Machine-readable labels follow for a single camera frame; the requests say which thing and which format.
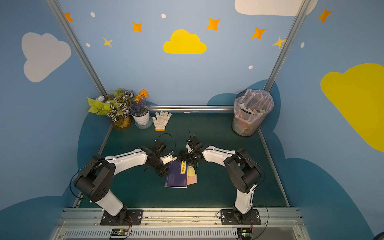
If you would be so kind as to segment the yellow sticky note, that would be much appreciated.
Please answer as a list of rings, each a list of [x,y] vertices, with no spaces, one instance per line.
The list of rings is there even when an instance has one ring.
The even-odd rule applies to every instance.
[[[188,167],[188,177],[192,177],[195,175],[196,175],[195,168],[194,167]]]

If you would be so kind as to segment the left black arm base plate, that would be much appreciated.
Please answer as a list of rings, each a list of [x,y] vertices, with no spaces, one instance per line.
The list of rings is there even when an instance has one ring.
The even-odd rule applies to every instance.
[[[116,216],[104,211],[101,226],[140,226],[144,210],[123,208]]]

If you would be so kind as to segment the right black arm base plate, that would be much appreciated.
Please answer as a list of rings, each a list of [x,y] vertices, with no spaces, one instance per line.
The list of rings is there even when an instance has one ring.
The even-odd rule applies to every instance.
[[[233,209],[221,209],[216,217],[221,221],[222,225],[261,225],[261,217],[259,211],[253,209],[249,214],[242,215],[238,211],[234,211]]]

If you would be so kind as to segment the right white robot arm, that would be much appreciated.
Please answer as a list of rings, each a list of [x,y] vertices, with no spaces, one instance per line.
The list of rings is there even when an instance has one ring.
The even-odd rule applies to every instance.
[[[199,160],[215,163],[226,168],[232,184],[237,189],[236,201],[233,207],[233,216],[239,223],[251,216],[253,211],[254,192],[265,177],[259,164],[254,162],[245,149],[229,151],[215,146],[203,146],[200,149],[180,151],[178,161],[196,167]]]

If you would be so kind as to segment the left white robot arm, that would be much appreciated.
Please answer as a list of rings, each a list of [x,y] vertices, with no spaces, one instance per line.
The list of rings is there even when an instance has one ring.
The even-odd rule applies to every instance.
[[[168,175],[170,170],[161,159],[165,148],[163,142],[155,141],[150,147],[140,147],[116,156],[94,155],[87,165],[74,175],[75,179],[71,179],[74,187],[104,210],[101,225],[130,224],[127,207],[111,191],[114,177],[123,171],[145,164],[155,168],[160,177]]]

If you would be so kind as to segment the dark blue book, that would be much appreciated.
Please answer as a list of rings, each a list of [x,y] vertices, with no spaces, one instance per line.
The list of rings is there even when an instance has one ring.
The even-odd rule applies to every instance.
[[[188,179],[188,165],[185,161],[169,163],[170,173],[166,177],[166,188],[186,189]]]

